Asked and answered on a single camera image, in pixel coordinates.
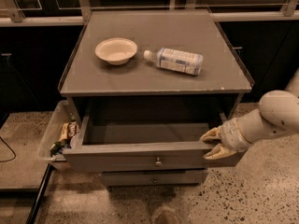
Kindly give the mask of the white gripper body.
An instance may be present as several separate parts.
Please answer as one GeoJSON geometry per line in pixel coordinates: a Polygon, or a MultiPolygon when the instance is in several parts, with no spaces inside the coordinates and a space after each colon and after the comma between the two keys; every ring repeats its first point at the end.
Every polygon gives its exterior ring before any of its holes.
{"type": "Polygon", "coordinates": [[[221,125],[221,143],[229,150],[236,152],[243,152],[251,147],[251,143],[248,142],[240,132],[237,119],[226,120],[221,125]]]}

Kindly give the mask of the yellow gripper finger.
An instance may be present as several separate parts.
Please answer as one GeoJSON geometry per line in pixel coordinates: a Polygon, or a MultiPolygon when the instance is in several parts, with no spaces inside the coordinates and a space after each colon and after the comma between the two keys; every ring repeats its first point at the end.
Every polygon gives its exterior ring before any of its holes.
{"type": "Polygon", "coordinates": [[[221,126],[212,128],[211,130],[204,133],[200,140],[203,142],[212,142],[221,140],[221,126]]]}
{"type": "Polygon", "coordinates": [[[235,154],[234,150],[225,147],[222,143],[218,143],[207,154],[204,155],[206,160],[223,159],[235,154]]]}

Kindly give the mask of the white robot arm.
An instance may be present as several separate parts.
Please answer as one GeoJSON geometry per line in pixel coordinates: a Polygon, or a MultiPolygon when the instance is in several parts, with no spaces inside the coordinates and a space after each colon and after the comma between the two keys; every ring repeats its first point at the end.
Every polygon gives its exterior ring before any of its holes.
{"type": "Polygon", "coordinates": [[[218,141],[206,160],[217,160],[244,152],[261,140],[299,133],[299,68],[284,91],[269,91],[256,109],[229,119],[202,135],[203,142],[218,141]]]}

